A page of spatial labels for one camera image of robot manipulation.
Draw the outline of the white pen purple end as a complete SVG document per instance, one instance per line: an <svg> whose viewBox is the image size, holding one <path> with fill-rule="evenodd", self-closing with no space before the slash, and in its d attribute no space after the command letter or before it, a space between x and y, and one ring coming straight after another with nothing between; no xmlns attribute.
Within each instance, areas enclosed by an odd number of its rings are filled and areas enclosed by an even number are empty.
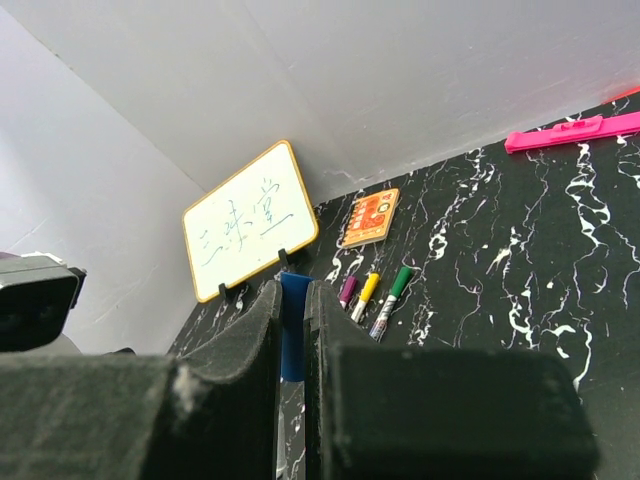
<svg viewBox="0 0 640 480"><path fill-rule="evenodd" d="M355 276L348 276L346 278L339 295L339 303L343 309L348 308L357 285L358 285L358 279Z"/></svg>

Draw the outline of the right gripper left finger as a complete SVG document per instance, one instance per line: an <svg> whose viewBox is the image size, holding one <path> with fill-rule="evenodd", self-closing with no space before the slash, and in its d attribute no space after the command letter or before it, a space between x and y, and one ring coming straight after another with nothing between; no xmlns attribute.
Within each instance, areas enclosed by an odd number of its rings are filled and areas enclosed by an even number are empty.
<svg viewBox="0 0 640 480"><path fill-rule="evenodd" d="M282 287L190 354L1 358L5 479L272 479Z"/></svg>

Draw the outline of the white pen green end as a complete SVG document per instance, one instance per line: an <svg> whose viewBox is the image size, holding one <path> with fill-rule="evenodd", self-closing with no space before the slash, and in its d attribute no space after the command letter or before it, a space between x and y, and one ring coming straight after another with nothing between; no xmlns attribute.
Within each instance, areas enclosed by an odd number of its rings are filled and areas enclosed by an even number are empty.
<svg viewBox="0 0 640 480"><path fill-rule="evenodd" d="M386 300L379 312L374 324L372 325L369 336L376 342L380 342L388 325L391 313L401 297L405 287L409 283L412 276L412 269L403 266L397 273L393 285L387 295Z"/></svg>

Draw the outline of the white pen yellow end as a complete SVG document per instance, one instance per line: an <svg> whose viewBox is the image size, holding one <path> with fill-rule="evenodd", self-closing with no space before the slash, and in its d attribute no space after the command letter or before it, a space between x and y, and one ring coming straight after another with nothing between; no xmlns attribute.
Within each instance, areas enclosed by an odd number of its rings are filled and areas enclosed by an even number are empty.
<svg viewBox="0 0 640 480"><path fill-rule="evenodd" d="M363 316L364 310L372 296L372 294L374 293L378 283L380 280L380 275L378 273L371 273L364 286L361 289L360 295L358 297L358 301L357 304L352 312L351 315L351 319L355 322L355 323L359 323L361 321L361 318Z"/></svg>

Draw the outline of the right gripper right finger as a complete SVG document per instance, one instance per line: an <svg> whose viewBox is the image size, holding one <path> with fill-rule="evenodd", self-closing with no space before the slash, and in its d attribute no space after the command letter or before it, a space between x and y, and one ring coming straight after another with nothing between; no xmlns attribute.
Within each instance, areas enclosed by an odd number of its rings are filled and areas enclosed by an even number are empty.
<svg viewBox="0 0 640 480"><path fill-rule="evenodd" d="M375 342L332 286L305 305L310 479L589 479L592 427L557 359Z"/></svg>

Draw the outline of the blue pen cap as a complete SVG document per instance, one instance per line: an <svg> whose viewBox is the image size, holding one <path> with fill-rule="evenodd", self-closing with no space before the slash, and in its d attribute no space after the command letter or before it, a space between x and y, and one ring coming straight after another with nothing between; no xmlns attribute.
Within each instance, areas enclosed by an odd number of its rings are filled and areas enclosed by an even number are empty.
<svg viewBox="0 0 640 480"><path fill-rule="evenodd" d="M287 382L304 380L304 316L306 295L312 279L308 276L283 272L282 286L282 361L281 377Z"/></svg>

